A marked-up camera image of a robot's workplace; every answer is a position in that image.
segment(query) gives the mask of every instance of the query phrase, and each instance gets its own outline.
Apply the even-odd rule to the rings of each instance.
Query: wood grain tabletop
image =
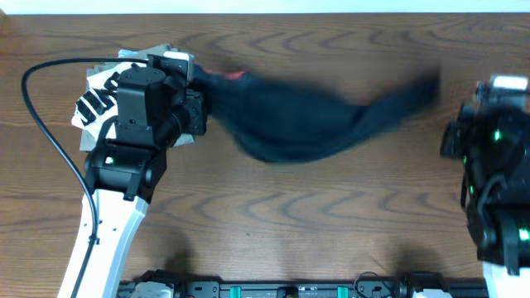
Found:
[[[369,101],[441,67],[439,105],[337,156],[270,165],[215,121],[168,152],[124,279],[167,269],[224,280],[345,280],[403,270],[481,276],[460,210],[462,166],[440,158],[446,124],[492,73],[530,75],[528,14],[19,16],[0,19],[0,296],[59,290],[82,189],[22,102],[22,73],[68,57],[162,43],[214,70],[253,70]],[[70,125],[90,65],[29,82],[37,111],[82,165]]]

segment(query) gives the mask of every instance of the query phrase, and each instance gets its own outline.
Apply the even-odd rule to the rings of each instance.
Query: garment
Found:
[[[431,72],[368,106],[310,86],[244,73],[223,76],[195,66],[192,88],[203,92],[214,118],[251,157],[308,162],[349,149],[438,99],[439,74]]]

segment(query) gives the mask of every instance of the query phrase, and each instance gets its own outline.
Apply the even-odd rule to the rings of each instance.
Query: white wall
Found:
[[[530,0],[0,0],[0,8],[6,14],[530,12]]]

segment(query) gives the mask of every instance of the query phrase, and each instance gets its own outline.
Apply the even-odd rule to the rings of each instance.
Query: green strip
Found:
[[[241,298],[241,287],[240,286],[230,287],[230,298]]]
[[[337,288],[337,298],[348,298],[348,287],[339,286]]]

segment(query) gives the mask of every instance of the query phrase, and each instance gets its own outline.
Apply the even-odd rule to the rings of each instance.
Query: folded cloth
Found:
[[[349,149],[436,102],[439,73],[431,72],[367,106],[345,103],[310,86],[211,74],[195,66],[195,89],[251,157],[307,162]]]

